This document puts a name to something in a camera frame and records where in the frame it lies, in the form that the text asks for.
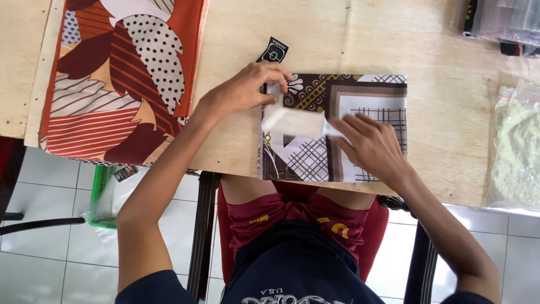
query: tiled floor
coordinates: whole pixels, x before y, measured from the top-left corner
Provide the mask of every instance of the tiled floor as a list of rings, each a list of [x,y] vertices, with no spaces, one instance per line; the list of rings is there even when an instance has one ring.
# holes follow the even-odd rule
[[[8,207],[25,221],[79,216],[88,210],[94,166],[29,148]],[[196,177],[185,176],[159,225],[180,282],[187,285]],[[540,298],[540,220],[449,207],[497,264],[503,303]],[[367,285],[386,303],[402,303],[417,221],[390,213],[388,228]],[[223,290],[219,231],[214,229],[208,303]],[[60,226],[0,237],[0,302],[113,303],[117,293],[118,246],[104,248],[88,224]],[[433,303],[455,289],[456,277],[439,259]]]

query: person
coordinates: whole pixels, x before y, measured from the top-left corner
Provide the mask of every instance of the person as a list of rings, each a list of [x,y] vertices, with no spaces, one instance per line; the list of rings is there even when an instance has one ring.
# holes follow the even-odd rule
[[[116,303],[195,303],[172,270],[158,220],[216,124],[230,112],[275,103],[274,96],[259,93],[261,85],[278,82],[286,93],[292,79],[279,63],[251,63],[201,98],[118,214]],[[331,140],[406,201],[456,274],[456,292],[443,303],[500,303],[495,264],[405,160],[393,127],[361,114],[330,123],[349,141]],[[277,194],[271,181],[224,175],[221,185],[235,253],[222,303],[383,303],[358,278],[354,256],[375,195],[320,188],[294,203]],[[328,222],[343,224],[346,234],[331,231]]]

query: green plastic basket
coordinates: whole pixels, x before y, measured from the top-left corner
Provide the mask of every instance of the green plastic basket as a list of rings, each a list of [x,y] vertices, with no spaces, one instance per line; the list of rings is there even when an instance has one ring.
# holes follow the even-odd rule
[[[94,210],[98,199],[101,197],[103,189],[107,184],[107,181],[114,173],[116,167],[96,166],[96,172],[94,173],[94,185],[92,187],[92,197],[90,198],[90,210]],[[94,227],[102,227],[108,229],[116,229],[116,218],[111,217],[108,219],[93,220],[92,213],[88,218],[88,224]]]

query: hand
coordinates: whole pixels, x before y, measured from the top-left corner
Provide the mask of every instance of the hand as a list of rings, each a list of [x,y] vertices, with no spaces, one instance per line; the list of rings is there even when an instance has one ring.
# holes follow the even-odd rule
[[[221,117],[232,111],[248,110],[260,104],[276,103],[272,94],[261,94],[262,84],[278,82],[283,93],[293,75],[277,62],[250,63],[234,77],[210,90],[201,100]]]
[[[333,118],[330,124],[352,143],[342,137],[331,138],[349,160],[393,190],[396,190],[401,179],[408,178],[407,175],[414,172],[401,153],[391,125],[376,122],[364,114],[347,114],[343,120]]]

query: folded fabric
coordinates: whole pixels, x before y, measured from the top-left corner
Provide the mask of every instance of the folded fabric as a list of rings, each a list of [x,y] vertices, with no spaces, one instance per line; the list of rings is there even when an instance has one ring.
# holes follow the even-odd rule
[[[325,118],[364,113],[391,124],[407,157],[407,75],[293,74],[283,106],[324,113]],[[262,133],[259,172],[264,180],[375,182],[323,137],[312,140]]]
[[[190,112],[209,0],[66,0],[40,146],[151,166]]]

